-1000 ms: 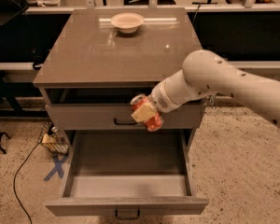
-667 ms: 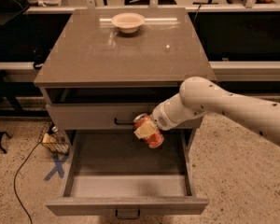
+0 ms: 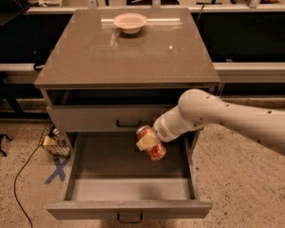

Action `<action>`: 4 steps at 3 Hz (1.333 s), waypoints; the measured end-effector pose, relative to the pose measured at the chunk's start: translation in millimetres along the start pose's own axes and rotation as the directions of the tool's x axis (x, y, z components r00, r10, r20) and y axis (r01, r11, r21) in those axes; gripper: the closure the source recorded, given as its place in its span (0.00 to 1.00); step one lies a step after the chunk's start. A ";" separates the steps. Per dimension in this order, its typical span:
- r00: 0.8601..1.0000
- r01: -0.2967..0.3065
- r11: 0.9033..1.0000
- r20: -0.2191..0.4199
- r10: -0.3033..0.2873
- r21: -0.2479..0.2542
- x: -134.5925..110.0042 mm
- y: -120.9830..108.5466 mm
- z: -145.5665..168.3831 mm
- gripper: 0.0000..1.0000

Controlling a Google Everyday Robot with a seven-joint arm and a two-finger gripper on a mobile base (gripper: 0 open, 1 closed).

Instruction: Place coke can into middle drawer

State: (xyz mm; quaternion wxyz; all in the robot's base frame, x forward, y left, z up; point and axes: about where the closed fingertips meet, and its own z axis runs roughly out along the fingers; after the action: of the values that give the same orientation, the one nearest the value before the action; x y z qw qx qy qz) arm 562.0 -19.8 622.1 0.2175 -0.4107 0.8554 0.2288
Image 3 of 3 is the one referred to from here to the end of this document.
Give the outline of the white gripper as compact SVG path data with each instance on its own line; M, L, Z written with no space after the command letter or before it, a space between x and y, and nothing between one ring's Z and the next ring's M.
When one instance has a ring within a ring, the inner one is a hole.
M174 135L168 129L164 115L160 115L153 123L152 128L158 137L153 132L143 132L137 135L138 141L136 145L141 151L152 149L159 140L164 143L169 143L174 140Z

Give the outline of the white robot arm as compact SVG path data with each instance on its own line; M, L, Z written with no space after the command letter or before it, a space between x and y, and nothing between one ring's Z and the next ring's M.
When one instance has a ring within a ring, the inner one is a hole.
M185 91L153 125L139 128L137 146L155 161L161 157L154 153L155 147L208 124L222 125L285 156L285 111L226 103L199 89Z

